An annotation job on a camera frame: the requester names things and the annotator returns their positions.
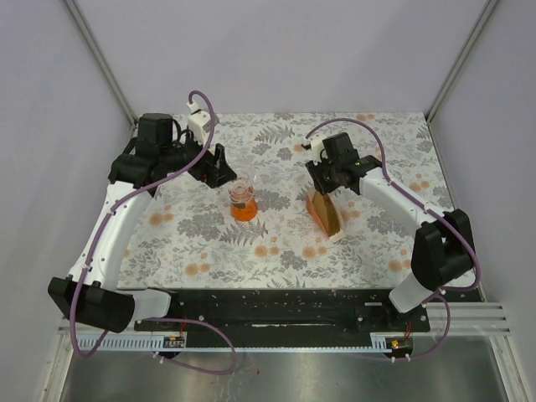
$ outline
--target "gray wall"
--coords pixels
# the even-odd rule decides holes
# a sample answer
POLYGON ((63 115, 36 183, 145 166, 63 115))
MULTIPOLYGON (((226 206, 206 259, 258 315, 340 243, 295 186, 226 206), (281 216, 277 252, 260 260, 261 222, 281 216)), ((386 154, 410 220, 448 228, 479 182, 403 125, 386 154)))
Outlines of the gray wall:
POLYGON ((424 111, 485 0, 79 0, 137 113, 424 111))
POLYGON ((487 295, 507 310, 536 379, 536 2, 502 2, 433 128, 472 218, 487 295))
POLYGON ((65 276, 128 126, 59 0, 0 2, 0 399, 41 385, 65 276))

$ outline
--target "gray leaf pattern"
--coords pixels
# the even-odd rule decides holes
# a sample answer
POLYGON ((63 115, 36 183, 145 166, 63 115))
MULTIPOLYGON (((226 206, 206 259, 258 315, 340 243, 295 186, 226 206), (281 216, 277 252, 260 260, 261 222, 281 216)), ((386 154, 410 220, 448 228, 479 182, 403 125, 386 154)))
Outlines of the gray leaf pattern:
POLYGON ((258 219, 256 224, 251 222, 236 222, 225 229, 219 241, 234 245, 244 246, 246 243, 252 245, 258 237, 264 237, 266 234, 268 234, 266 224, 261 224, 258 219))
POLYGON ((295 135, 296 134, 294 134, 294 131, 288 126, 283 127, 274 125, 264 128, 260 134, 255 137, 255 140, 277 144, 278 142, 283 142, 283 140, 295 135))
POLYGON ((276 209, 281 211, 291 206, 291 200, 288 197, 280 196, 279 193, 270 190, 256 190, 258 196, 259 208, 263 211, 276 209))
MULTIPOLYGON (((277 113, 219 115, 216 142, 231 167, 255 170, 259 212, 250 222, 229 213, 228 188, 210 189, 189 175, 160 186, 143 213, 121 265, 119 287, 338 288, 393 287, 410 272, 413 240, 374 203, 339 189, 344 237, 330 242, 306 210, 312 180, 303 137, 335 117, 357 118, 377 129, 396 180, 443 209, 451 209, 430 133, 421 113, 277 113)), ((186 126, 187 116, 175 116, 186 126)), ((374 139, 346 131, 362 155, 377 155, 374 139)), ((453 286, 472 283, 465 274, 453 286)))
POLYGON ((275 113, 274 117, 277 120, 292 120, 294 118, 294 115, 291 113, 275 113))
POLYGON ((220 213, 196 214, 191 219, 181 220, 177 231, 189 237, 201 236, 205 240, 216 240, 219 237, 218 224, 224 224, 224 216, 220 213))
POLYGON ((396 222, 385 211, 381 211, 379 215, 369 217, 367 219, 367 226, 372 231, 377 231, 382 235, 388 233, 394 233, 399 237, 407 235, 404 231, 404 226, 396 222))
POLYGON ((284 161, 290 161, 292 159, 292 152, 286 147, 281 148, 279 151, 277 151, 277 157, 284 161))
POLYGON ((432 143, 432 141, 423 141, 417 144, 417 149, 422 152, 430 152, 433 147, 434 144, 432 143))
POLYGON ((257 144, 253 147, 251 153, 254 153, 255 155, 264 155, 270 148, 271 146, 265 143, 257 144))
POLYGON ((281 265, 287 269, 301 271, 307 267, 307 261, 294 254, 292 251, 283 251, 281 254, 281 265))
POLYGON ((432 191, 432 193, 438 197, 437 203, 443 207, 443 208, 452 208, 452 200, 451 195, 449 194, 449 190, 446 189, 446 187, 436 187, 432 191))

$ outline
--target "glass beaker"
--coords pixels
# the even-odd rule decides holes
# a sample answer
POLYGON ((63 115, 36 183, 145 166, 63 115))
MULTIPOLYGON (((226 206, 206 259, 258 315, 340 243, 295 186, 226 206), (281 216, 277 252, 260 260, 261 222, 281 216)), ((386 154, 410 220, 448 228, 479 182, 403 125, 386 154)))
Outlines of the glass beaker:
POLYGON ((231 216, 240 222, 248 222, 256 215, 259 207, 255 201, 253 183, 255 173, 251 166, 241 165, 234 169, 236 180, 229 187, 231 216))

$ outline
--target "orange liquid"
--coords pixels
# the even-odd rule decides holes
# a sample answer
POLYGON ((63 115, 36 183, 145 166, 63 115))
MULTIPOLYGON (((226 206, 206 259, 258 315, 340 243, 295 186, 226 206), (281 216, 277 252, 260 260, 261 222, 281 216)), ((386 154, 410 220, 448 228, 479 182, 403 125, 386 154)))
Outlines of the orange liquid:
POLYGON ((253 188, 242 194, 231 193, 231 216, 240 222, 248 222, 256 215, 259 207, 253 197, 253 188))

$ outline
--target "metal frame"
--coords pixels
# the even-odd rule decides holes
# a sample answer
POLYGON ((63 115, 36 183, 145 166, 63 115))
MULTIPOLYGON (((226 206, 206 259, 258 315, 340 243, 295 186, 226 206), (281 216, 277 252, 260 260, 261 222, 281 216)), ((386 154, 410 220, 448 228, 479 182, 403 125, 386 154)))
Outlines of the metal frame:
POLYGON ((91 31, 91 27, 87 22, 84 13, 82 13, 78 2, 76 0, 62 0, 62 2, 67 7, 69 15, 73 18, 73 21, 75 22, 76 27, 80 31, 84 43, 86 44, 88 50, 95 59, 97 67, 99 67, 100 72, 104 76, 104 79, 106 80, 106 83, 108 84, 108 87, 110 88, 114 97, 116 98, 119 107, 123 110, 125 118, 128 120, 130 125, 134 127, 137 123, 137 115, 132 109, 128 99, 126 98, 125 93, 119 86, 119 82, 117 81, 116 76, 108 65, 108 62, 106 61, 106 58, 102 53, 101 47, 97 43, 95 35, 91 31))
MULTIPOLYGON (((131 136, 133 135, 136 129, 137 123, 137 114, 132 109, 130 102, 125 96, 125 93, 122 91, 117 78, 113 74, 111 67, 106 61, 101 47, 96 41, 95 35, 93 34, 91 27, 83 14, 80 5, 77 0, 61 0, 62 3, 66 6, 66 9, 69 15, 72 17, 73 22, 80 31, 81 38, 85 42, 85 45, 88 47, 88 50, 91 52, 97 67, 100 72, 103 74, 103 77, 106 80, 106 83, 110 87, 112 94, 115 96, 118 105, 125 118, 131 125, 131 136)), ((432 141, 436 145, 436 140, 434 138, 434 133, 431 127, 431 123, 437 115, 438 110, 441 108, 445 98, 450 93, 453 85, 456 82, 456 78, 461 73, 463 66, 466 61, 472 54, 472 51, 475 49, 478 39, 481 37, 484 28, 489 23, 491 16, 497 10, 497 7, 501 0, 488 0, 484 6, 481 14, 479 15, 477 21, 475 22, 472 31, 469 33, 465 43, 463 44, 459 54, 456 57, 454 64, 447 77, 445 78, 437 96, 430 109, 426 112, 425 117, 428 123, 430 134, 432 136, 432 141)), ((442 158, 441 152, 438 147, 435 147, 438 154, 440 165, 443 168, 443 173, 445 174, 446 184, 451 193, 452 200, 454 205, 457 205, 456 198, 452 195, 451 191, 451 181, 448 176, 446 176, 446 171, 444 169, 444 160, 442 158)), ((484 296, 484 290, 480 287, 480 292, 484 296)), ((435 335, 444 330, 445 324, 445 313, 442 303, 430 303, 427 307, 428 315, 430 318, 431 332, 429 333, 416 333, 416 337, 424 337, 435 335)), ((508 398, 511 401, 533 401, 533 396, 530 394, 528 388, 524 386, 527 384, 527 380, 523 376, 523 371, 519 369, 520 365, 518 362, 518 356, 513 347, 513 342, 511 339, 510 328, 506 317, 504 315, 503 308, 499 303, 489 303, 489 302, 480 302, 480 303, 452 303, 451 304, 451 330, 449 336, 451 337, 465 337, 465 336, 485 336, 490 339, 492 344, 492 350, 497 360, 499 371, 504 382, 505 389, 508 394, 508 398)), ((77 326, 79 329, 79 334, 95 334, 95 329, 86 326, 77 326)), ((125 332, 120 336, 125 337, 143 337, 147 336, 150 333, 151 335, 156 335, 156 332, 135 332, 133 326, 129 327, 125 332)), ((388 336, 399 336, 399 334, 390 332, 386 334, 376 333, 376 336, 382 337, 384 335, 388 336)), ((70 336, 68 329, 68 322, 66 320, 62 321, 60 325, 56 341, 55 341, 55 355, 53 362, 50 364, 49 376, 45 382, 44 388, 41 393, 42 401, 59 401, 61 392, 64 387, 64 381, 69 370, 70 361, 72 357, 72 347, 70 345, 70 336)))
MULTIPOLYGON (((444 331, 446 314, 442 303, 429 303, 427 306, 430 326, 432 330, 428 333, 416 333, 414 337, 435 336, 444 331)), ((80 336, 98 334, 93 327, 77 324, 77 332, 80 336)), ((131 324, 121 334, 114 334, 116 339, 135 340, 137 338, 147 339, 163 334, 170 335, 169 332, 137 332, 134 324, 131 324)), ((402 334, 396 332, 375 333, 374 338, 381 340, 383 337, 398 337, 402 334)), ((451 330, 449 337, 481 336, 489 338, 494 357, 499 367, 499 372, 507 391, 509 400, 512 402, 533 402, 530 390, 525 387, 527 379, 519 369, 518 356, 512 345, 510 328, 500 303, 489 302, 468 302, 451 303, 451 330)), ((228 352, 221 350, 204 350, 205 352, 228 352)), ((286 350, 288 353, 307 352, 300 348, 286 350)), ((352 353, 353 350, 322 350, 323 352, 344 352, 352 353)), ((255 352, 266 352, 265 350, 255 350, 255 352)), ((59 326, 56 337, 56 353, 51 364, 49 377, 41 393, 41 401, 58 402, 64 387, 67 372, 72 357, 72 347, 70 345, 69 322, 63 319, 59 326)))
POLYGON ((487 0, 486 5, 480 12, 480 15, 478 16, 475 25, 472 27, 469 36, 467 36, 465 43, 463 44, 463 46, 461 46, 460 52, 458 53, 454 64, 446 75, 446 78, 443 81, 439 92, 435 96, 435 99, 432 102, 430 109, 425 113, 426 122, 429 125, 434 120, 434 117, 436 117, 436 114, 441 108, 443 101, 451 91, 453 85, 456 82, 456 78, 458 77, 461 72, 461 69, 467 62, 467 59, 472 54, 472 51, 474 50, 478 39, 484 31, 484 28, 489 23, 492 15, 495 13, 495 10, 497 10, 497 6, 500 2, 501 0, 487 0))

